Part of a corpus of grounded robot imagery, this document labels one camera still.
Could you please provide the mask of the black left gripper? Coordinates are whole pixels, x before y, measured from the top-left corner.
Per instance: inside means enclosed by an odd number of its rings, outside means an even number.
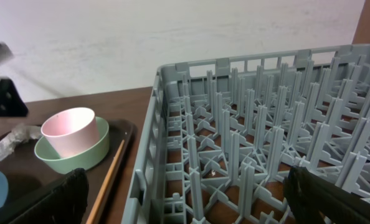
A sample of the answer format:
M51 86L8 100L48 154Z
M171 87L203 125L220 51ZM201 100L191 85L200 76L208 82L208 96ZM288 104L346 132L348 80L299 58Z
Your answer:
M13 57L11 49L0 42L0 64ZM0 117L26 117L29 110L21 100L13 81L0 79Z

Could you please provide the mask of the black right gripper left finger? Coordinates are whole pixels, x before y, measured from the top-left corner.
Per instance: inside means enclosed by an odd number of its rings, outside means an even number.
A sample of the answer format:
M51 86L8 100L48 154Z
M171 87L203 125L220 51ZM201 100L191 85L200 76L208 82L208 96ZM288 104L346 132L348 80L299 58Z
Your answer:
M80 223L87 208L89 184L83 168L15 201L6 223Z

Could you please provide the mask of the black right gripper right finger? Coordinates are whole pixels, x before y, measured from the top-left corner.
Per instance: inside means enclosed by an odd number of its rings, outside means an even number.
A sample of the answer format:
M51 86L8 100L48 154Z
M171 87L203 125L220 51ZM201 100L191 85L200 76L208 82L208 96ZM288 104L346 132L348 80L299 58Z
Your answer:
M370 224L370 203L293 166L283 181L283 195L297 223Z

